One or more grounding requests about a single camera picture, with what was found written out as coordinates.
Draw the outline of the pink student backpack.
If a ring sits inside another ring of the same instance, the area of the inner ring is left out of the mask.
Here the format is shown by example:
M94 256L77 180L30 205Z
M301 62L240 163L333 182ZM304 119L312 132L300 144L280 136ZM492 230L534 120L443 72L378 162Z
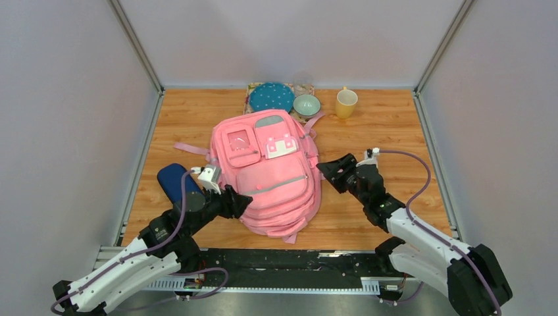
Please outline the pink student backpack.
M214 177L195 170L206 189L231 185L252 202L240 221L252 232L293 244L317 214L321 201L318 149L313 125L287 111L264 110L228 118L212 131L208 149L176 142L174 148L202 155Z

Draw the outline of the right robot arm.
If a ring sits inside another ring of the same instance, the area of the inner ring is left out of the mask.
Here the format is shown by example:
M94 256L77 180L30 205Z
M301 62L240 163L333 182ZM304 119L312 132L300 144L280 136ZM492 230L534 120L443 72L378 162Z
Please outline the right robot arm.
M362 204L372 225L392 235L375 249L378 272L419 279L443 294L459 315L501 315L513 292L495 253L441 233L414 214L409 202L389 194L378 170L380 154L368 149L362 161L347 154L317 165L339 193L349 192Z

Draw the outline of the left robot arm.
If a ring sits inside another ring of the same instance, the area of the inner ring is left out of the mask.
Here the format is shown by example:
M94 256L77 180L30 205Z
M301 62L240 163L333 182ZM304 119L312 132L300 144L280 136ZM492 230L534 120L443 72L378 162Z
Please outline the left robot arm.
M194 234L216 217L239 219L252 201L231 185L220 194L183 190L181 202L153 219L100 268L79 280L56 283L51 311L56 315L107 315L161 277L207 273Z

